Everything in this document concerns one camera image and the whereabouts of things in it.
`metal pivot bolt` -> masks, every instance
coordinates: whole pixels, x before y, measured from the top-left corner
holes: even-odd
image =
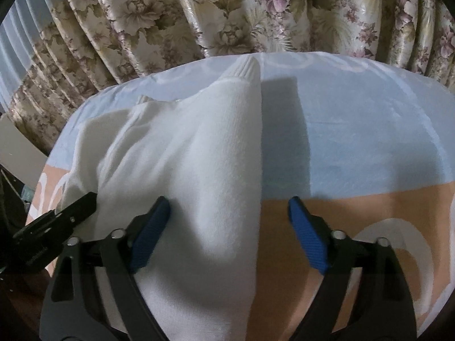
[[[332,231],[332,237],[336,240],[344,240],[346,238],[346,234],[343,231],[335,230]]]
[[[115,240],[122,238],[126,234],[125,230],[114,230],[111,233],[111,237]]]
[[[68,246],[74,246],[79,243],[79,237],[72,237],[68,240],[67,245]]]
[[[379,245],[382,247],[389,247],[390,246],[390,241],[386,239],[385,237],[379,237],[376,241]]]

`black clamp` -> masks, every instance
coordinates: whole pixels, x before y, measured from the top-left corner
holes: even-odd
[[[89,192],[56,214],[51,210],[1,244],[0,273],[37,273],[60,255],[74,228],[96,211],[96,193]]]
[[[147,263],[171,213],[160,197],[147,214],[105,239],[82,242],[71,237],[47,289],[40,324],[43,341],[169,341],[133,278]],[[97,286],[95,267],[104,266],[128,335],[109,326]]]
[[[389,241],[352,240],[332,231],[303,202],[289,201],[288,214],[310,265],[322,284],[290,341],[414,341],[413,302],[401,266]],[[361,267],[359,290],[347,327],[332,333],[348,288],[351,269]]]

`floral curtain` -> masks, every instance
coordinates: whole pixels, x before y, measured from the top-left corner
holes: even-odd
[[[16,0],[0,27],[0,104],[49,153],[98,91],[215,55],[340,53],[455,92],[454,29],[441,0]]]

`white sweater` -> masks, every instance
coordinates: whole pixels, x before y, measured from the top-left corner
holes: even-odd
[[[146,213],[158,196],[171,218],[135,275],[171,341],[245,339],[255,292],[261,200],[259,64],[240,56],[188,99],[151,100],[81,128],[60,208],[97,192],[76,235],[99,240]],[[99,274],[113,326],[122,323]]]

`fabric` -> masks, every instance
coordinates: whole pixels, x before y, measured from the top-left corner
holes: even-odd
[[[262,204],[246,339],[288,339],[320,284],[287,218],[292,196],[351,237],[389,238],[423,332],[455,289],[453,94],[430,78],[368,59],[323,52],[252,56],[261,67]],[[188,99],[236,60],[195,61],[88,99],[49,156],[29,221],[60,200],[83,122],[139,99]],[[347,305],[337,327],[347,322]]]
[[[86,99],[204,57],[324,51],[455,91],[440,0],[17,0],[0,27],[0,104],[46,154]]]
[[[94,191],[98,209],[77,236],[105,238],[160,195],[170,200],[168,225],[135,275],[170,340],[245,339],[255,294],[261,130],[259,63],[244,56],[188,99],[103,115],[79,133],[60,206]]]

